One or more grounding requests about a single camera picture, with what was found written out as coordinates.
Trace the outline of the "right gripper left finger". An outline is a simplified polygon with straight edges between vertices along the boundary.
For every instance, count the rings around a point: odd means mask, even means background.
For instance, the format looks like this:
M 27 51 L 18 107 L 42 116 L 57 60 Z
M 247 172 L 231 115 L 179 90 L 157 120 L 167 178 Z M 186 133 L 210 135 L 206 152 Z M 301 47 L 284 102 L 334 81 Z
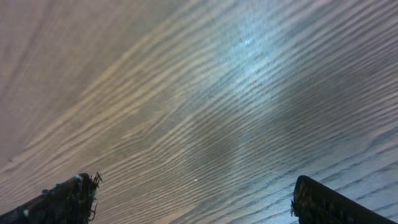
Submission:
M 1 224 L 88 224 L 96 216 L 96 191 L 102 181 L 99 173 L 75 175 L 2 214 Z

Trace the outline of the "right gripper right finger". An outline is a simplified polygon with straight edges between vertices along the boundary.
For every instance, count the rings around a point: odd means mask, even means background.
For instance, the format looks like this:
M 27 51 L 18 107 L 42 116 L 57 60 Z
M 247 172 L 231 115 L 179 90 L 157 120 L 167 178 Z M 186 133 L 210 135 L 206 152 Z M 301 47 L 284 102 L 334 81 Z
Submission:
M 290 214 L 300 224 L 396 224 L 312 178 L 297 178 Z

